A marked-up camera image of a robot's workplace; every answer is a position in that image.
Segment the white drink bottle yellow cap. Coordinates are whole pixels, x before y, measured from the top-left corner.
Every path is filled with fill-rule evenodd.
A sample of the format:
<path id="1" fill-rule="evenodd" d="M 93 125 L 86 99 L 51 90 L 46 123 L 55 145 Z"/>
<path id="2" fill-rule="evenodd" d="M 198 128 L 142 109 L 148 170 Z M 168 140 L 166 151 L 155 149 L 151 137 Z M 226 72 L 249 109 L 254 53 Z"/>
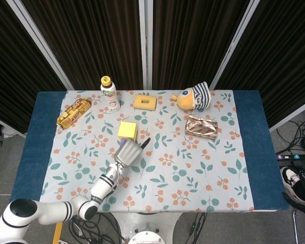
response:
<path id="1" fill-rule="evenodd" d="M 107 101 L 109 110 L 111 112 L 118 111 L 120 109 L 120 103 L 117 97 L 116 86 L 109 76 L 103 76 L 101 78 L 101 92 Z"/>

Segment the large yellow foam cube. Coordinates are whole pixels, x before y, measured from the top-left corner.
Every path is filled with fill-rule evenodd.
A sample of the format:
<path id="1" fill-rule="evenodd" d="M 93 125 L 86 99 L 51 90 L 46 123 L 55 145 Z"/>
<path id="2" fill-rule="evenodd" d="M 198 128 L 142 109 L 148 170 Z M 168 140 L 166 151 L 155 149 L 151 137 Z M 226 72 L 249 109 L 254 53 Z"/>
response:
<path id="1" fill-rule="evenodd" d="M 132 139 L 136 141 L 137 137 L 137 124 L 122 121 L 118 131 L 119 139 Z"/>

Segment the dark right robot hand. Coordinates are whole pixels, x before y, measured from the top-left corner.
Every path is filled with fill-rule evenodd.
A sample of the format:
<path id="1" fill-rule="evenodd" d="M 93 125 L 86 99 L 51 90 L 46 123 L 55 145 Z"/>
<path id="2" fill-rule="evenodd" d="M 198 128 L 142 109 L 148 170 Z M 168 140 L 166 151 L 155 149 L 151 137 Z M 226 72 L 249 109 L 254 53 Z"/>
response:
<path id="1" fill-rule="evenodd" d="M 294 200 L 292 200 L 289 195 L 285 192 L 282 192 L 282 195 L 284 197 L 284 199 L 286 200 L 286 202 L 291 205 L 292 207 L 302 211 L 303 213 L 305 213 L 305 205 L 301 204 L 301 203 L 298 203 Z"/>

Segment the gold biscuit pack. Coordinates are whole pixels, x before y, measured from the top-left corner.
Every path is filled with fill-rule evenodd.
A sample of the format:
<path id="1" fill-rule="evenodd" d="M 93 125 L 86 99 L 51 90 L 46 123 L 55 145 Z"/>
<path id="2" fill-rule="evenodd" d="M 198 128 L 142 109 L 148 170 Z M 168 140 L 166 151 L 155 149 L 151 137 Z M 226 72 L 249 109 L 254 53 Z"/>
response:
<path id="1" fill-rule="evenodd" d="M 69 108 L 67 108 L 56 121 L 56 125 L 63 130 L 68 129 L 80 117 L 82 117 L 92 106 L 92 101 L 89 98 L 77 99 Z"/>

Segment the dark partition panel white frame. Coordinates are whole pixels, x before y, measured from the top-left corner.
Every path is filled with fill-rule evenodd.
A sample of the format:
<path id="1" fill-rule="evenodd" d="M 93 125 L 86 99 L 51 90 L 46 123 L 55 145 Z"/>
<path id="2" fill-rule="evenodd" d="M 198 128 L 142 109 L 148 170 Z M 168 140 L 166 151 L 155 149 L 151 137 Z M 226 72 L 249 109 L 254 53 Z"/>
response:
<path id="1" fill-rule="evenodd" d="M 0 120 L 24 134 L 37 94 L 65 89 L 6 0 L 0 0 Z"/>
<path id="2" fill-rule="evenodd" d="M 216 89 L 258 90 L 273 127 L 305 104 L 305 0 L 260 0 Z"/>
<path id="3" fill-rule="evenodd" d="M 250 0 L 153 0 L 152 88 L 211 84 Z"/>
<path id="4" fill-rule="evenodd" d="M 143 88 L 138 0 L 22 0 L 71 85 Z"/>

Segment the yellow sponge with hole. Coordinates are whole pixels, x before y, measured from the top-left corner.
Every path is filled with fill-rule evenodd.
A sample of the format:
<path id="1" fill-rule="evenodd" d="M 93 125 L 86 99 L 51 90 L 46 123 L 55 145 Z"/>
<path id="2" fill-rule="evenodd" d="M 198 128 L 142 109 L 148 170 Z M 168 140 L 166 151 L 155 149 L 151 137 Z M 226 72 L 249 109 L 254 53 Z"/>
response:
<path id="1" fill-rule="evenodd" d="M 155 96 L 137 94 L 133 102 L 133 107 L 135 109 L 154 111 L 156 109 L 156 103 L 157 98 Z"/>

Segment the gold foil pack red print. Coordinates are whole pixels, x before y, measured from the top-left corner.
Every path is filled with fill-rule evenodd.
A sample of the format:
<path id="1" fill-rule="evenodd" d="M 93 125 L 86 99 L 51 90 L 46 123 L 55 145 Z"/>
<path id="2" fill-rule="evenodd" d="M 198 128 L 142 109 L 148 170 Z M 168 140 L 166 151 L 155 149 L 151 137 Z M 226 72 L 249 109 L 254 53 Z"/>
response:
<path id="1" fill-rule="evenodd" d="M 214 120 L 203 119 L 189 115 L 185 124 L 185 134 L 208 139 L 218 137 L 218 123 Z"/>

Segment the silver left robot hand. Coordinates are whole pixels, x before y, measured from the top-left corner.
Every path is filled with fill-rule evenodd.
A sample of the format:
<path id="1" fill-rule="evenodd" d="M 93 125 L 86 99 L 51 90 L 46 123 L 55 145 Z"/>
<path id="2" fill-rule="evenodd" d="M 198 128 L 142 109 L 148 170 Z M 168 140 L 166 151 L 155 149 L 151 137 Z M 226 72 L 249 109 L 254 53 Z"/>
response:
<path id="1" fill-rule="evenodd" d="M 148 137 L 141 145 L 132 139 L 126 139 L 125 143 L 120 145 L 119 149 L 116 151 L 114 161 L 123 168 L 129 167 L 143 152 L 144 148 L 149 144 L 149 142 L 150 137 Z"/>

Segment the grey metal leg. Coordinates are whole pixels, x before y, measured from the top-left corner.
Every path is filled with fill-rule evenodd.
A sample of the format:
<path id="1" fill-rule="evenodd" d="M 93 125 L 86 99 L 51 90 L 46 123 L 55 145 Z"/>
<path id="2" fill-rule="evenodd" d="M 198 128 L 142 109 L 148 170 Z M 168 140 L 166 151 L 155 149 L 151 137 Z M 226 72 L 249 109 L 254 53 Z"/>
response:
<path id="1" fill-rule="evenodd" d="M 298 241 L 298 231 L 297 231 L 297 222 L 296 222 L 296 213 L 297 213 L 297 210 L 294 209 L 292 211 L 292 222 L 293 222 L 293 229 L 294 229 L 295 244 L 299 244 L 299 241 Z"/>

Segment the yellow floor strip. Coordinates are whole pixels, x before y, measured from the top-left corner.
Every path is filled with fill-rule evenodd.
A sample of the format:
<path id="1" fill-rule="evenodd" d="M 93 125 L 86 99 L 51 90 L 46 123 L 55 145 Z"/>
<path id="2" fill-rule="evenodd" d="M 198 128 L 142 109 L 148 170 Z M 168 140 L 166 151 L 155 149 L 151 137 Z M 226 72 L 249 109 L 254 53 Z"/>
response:
<path id="1" fill-rule="evenodd" d="M 63 228 L 62 222 L 56 224 L 52 244 L 59 244 L 62 228 Z"/>

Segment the floral fruit print tablecloth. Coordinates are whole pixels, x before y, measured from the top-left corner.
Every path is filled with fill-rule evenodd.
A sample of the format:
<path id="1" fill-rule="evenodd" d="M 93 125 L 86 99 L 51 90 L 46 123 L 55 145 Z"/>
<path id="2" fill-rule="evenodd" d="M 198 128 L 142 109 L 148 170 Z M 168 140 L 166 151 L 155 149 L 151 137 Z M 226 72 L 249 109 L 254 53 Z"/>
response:
<path id="1" fill-rule="evenodd" d="M 56 128 L 42 202 L 89 196 L 99 176 L 114 162 L 122 121 L 137 124 L 137 141 L 150 142 L 123 170 L 115 192 L 100 206 L 111 212 L 216 211 L 254 209 L 233 91 L 213 91 L 205 110 L 181 110 L 171 91 L 149 91 L 154 111 L 135 109 L 135 91 L 119 91 L 120 110 L 109 111 L 100 91 L 69 91 L 65 110 L 79 98 L 91 108 L 76 124 Z M 218 123 L 216 139 L 185 134 L 188 116 Z"/>

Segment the yellow plush toy striped hat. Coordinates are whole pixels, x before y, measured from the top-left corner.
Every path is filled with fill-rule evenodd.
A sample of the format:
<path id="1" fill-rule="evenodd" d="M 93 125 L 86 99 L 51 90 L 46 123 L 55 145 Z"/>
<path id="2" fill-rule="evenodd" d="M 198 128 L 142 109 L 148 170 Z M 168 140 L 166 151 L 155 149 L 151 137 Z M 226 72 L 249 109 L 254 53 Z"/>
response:
<path id="1" fill-rule="evenodd" d="M 211 102 L 211 94 L 207 82 L 186 88 L 178 96 L 172 95 L 179 108 L 183 110 L 207 109 Z"/>

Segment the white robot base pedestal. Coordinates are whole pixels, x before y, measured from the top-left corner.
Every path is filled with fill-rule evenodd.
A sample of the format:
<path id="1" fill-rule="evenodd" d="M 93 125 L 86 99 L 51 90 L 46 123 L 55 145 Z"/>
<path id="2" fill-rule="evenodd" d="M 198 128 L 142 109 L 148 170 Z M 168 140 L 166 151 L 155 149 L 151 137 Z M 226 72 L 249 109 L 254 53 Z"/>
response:
<path id="1" fill-rule="evenodd" d="M 174 244 L 173 232 L 180 212 L 126 213 L 114 212 L 128 244 Z"/>

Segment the black and white sneaker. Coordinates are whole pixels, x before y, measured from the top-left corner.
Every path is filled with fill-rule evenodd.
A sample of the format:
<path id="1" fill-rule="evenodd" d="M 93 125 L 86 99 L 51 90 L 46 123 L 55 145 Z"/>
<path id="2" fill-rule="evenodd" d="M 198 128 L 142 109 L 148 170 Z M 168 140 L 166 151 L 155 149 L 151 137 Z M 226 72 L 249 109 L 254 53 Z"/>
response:
<path id="1" fill-rule="evenodd" d="M 305 190 L 300 177 L 294 169 L 282 167 L 280 169 L 283 184 L 295 201 L 305 203 Z"/>

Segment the blue table cover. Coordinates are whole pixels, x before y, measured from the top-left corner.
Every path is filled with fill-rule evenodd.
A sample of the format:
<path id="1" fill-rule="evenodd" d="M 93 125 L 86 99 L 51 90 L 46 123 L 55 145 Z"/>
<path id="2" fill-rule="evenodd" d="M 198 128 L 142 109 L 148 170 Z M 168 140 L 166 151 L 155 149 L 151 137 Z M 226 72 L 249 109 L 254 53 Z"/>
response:
<path id="1" fill-rule="evenodd" d="M 10 200 L 39 200 L 53 145 L 55 121 L 67 91 L 42 91 L 37 94 L 33 114 L 19 163 Z M 277 156 L 273 147 L 262 100 L 257 90 L 234 90 L 238 102 L 238 121 L 251 176 L 255 211 L 288 209 L 282 193 Z"/>

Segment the black power strip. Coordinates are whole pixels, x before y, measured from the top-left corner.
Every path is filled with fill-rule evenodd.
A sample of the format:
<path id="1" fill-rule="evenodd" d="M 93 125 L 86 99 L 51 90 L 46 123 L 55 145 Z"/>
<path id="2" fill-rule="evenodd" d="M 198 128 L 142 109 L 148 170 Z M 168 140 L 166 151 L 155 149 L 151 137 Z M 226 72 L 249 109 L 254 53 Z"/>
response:
<path id="1" fill-rule="evenodd" d="M 277 155 L 277 160 L 278 161 L 305 160 L 305 155 L 301 155 L 301 154 L 298 154 L 298 155 L 295 155 L 295 154 L 289 154 L 289 155 L 278 154 Z"/>

